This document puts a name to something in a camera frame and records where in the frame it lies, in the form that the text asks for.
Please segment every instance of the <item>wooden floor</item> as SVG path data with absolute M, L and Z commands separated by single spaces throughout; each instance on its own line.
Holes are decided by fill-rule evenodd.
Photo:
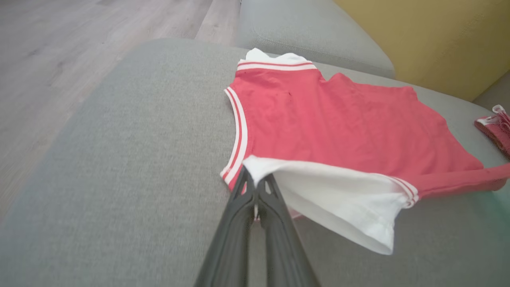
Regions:
M 0 220 L 57 133 L 133 47 L 231 45 L 239 0 L 0 2 Z

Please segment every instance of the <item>sofa cushion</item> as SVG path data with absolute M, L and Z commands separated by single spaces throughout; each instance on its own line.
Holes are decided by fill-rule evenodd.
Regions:
M 386 54 L 331 0 L 243 0 L 236 45 L 395 77 Z
M 182 39 L 127 55 L 59 134 L 0 226 L 2 286 L 192 286 L 228 199 L 219 176 L 235 139 L 223 89 L 246 50 Z M 405 83 L 316 64 L 324 77 Z M 473 127 L 491 113 L 414 87 L 485 166 L 506 162 Z M 508 282 L 508 217 L 497 193 L 427 199 L 396 220 L 382 256 L 301 218 L 326 286 L 499 286 Z M 260 225 L 249 286 L 265 286 Z

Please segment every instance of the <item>folded cloth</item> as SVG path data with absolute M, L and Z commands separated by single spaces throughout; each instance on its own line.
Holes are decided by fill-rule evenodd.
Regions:
M 232 190 L 241 166 L 255 184 L 273 174 L 287 206 L 380 254 L 395 218 L 418 200 L 498 190 L 510 163 L 485 169 L 418 100 L 412 87 L 325 80 L 294 54 L 253 49 L 225 90 L 236 137 L 220 173 Z
M 475 126 L 487 135 L 497 147 L 510 157 L 510 116 L 501 105 L 492 108 L 493 116 L 484 116 L 475 121 Z

